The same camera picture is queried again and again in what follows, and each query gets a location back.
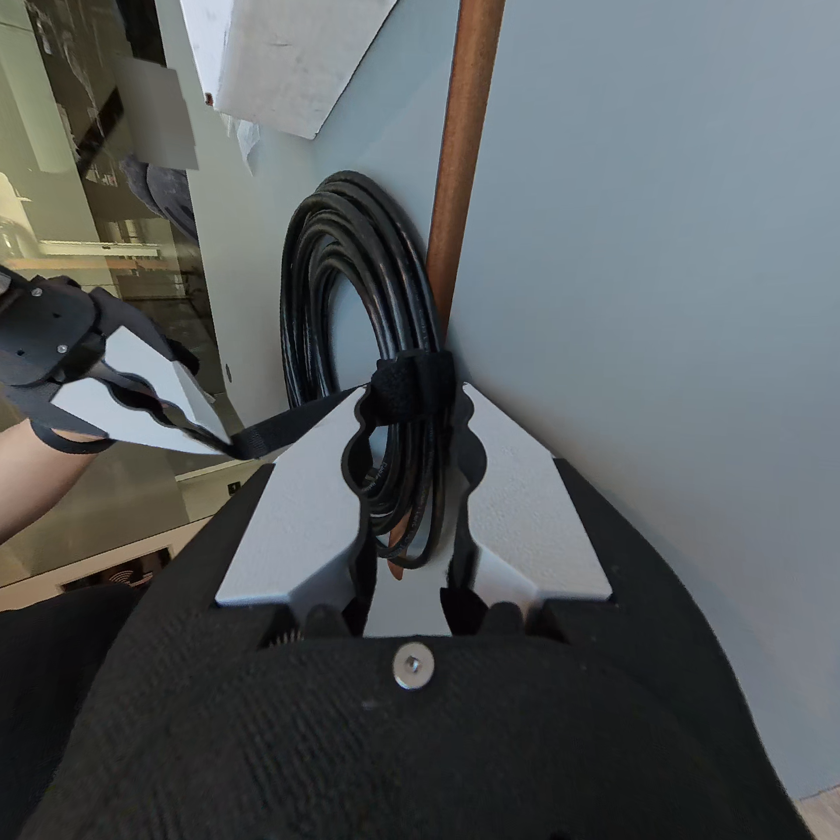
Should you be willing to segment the person's dark clothing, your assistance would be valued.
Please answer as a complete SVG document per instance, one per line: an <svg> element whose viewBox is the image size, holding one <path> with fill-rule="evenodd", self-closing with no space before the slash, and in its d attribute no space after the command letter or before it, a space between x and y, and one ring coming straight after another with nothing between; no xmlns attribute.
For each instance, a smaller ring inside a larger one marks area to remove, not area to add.
<svg viewBox="0 0 840 840"><path fill-rule="evenodd" d="M79 708L142 592L69 591L1 614L1 838L16 838L43 797Z"/></svg>

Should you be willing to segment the grey desk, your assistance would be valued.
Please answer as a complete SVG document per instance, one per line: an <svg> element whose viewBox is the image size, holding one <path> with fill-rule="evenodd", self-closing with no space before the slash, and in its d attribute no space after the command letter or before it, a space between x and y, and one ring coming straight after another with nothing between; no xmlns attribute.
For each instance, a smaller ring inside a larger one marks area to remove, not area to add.
<svg viewBox="0 0 840 840"><path fill-rule="evenodd" d="M507 2L449 344L838 785L838 2Z"/></svg>

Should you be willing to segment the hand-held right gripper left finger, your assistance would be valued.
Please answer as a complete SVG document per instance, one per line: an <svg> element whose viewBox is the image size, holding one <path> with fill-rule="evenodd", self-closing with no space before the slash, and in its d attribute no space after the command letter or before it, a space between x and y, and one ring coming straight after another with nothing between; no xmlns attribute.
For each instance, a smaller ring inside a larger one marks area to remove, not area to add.
<svg viewBox="0 0 840 840"><path fill-rule="evenodd" d="M328 607L364 632L376 583L361 482L371 465L370 387L356 387L271 471L215 594L219 607L280 606L303 627Z"/></svg>

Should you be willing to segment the person's left hand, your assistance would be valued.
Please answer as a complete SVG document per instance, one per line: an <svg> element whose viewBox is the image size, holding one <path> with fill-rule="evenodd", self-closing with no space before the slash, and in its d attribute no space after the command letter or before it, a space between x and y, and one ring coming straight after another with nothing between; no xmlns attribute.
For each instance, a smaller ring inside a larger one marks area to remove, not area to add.
<svg viewBox="0 0 840 840"><path fill-rule="evenodd" d="M1 542L52 509L97 455L68 454L45 444L29 420L1 434Z"/></svg>

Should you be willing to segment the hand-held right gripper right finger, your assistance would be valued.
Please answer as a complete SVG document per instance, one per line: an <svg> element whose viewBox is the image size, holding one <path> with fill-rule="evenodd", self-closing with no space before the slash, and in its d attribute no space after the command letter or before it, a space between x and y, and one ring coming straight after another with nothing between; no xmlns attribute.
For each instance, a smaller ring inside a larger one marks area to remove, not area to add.
<svg viewBox="0 0 840 840"><path fill-rule="evenodd" d="M467 383L453 421L465 489L440 592L451 634L476 634L500 603L530 624L546 602L608 602L613 588L550 451Z"/></svg>

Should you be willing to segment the white cardboard box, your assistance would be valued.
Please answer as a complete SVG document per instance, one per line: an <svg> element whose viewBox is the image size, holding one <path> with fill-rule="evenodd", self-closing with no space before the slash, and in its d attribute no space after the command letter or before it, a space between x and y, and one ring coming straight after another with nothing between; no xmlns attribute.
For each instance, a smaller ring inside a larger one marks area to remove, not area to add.
<svg viewBox="0 0 840 840"><path fill-rule="evenodd" d="M202 90L230 117L314 140L396 1L181 1Z"/></svg>

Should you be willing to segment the small clear bag red parts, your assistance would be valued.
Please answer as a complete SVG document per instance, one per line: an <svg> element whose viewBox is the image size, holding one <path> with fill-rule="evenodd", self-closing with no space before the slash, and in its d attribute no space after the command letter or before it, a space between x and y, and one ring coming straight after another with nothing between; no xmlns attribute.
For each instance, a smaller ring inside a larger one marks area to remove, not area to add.
<svg viewBox="0 0 840 840"><path fill-rule="evenodd" d="M249 174L254 174L253 157L260 140L260 125L222 114L227 136L236 141L241 159Z"/></svg>

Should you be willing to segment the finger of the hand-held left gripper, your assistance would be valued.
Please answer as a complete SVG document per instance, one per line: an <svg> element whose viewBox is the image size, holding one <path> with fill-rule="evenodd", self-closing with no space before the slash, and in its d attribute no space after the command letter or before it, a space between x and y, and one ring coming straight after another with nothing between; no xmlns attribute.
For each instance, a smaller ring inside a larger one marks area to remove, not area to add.
<svg viewBox="0 0 840 840"><path fill-rule="evenodd" d="M151 447L231 445L213 400L182 362L166 359L126 327L108 339L104 362L125 381L145 385L163 416L160 419L149 407L128 407L126 402L118 406L114 396L103 420L103 429L111 437Z"/></svg>
<svg viewBox="0 0 840 840"><path fill-rule="evenodd" d="M217 416L213 401L192 377L177 377L170 399L159 403L180 411L186 427L159 418L149 407L120 401L110 383L85 378L59 387L49 403L76 420L94 426L120 443L161 448L189 455L235 458L235 447Z"/></svg>

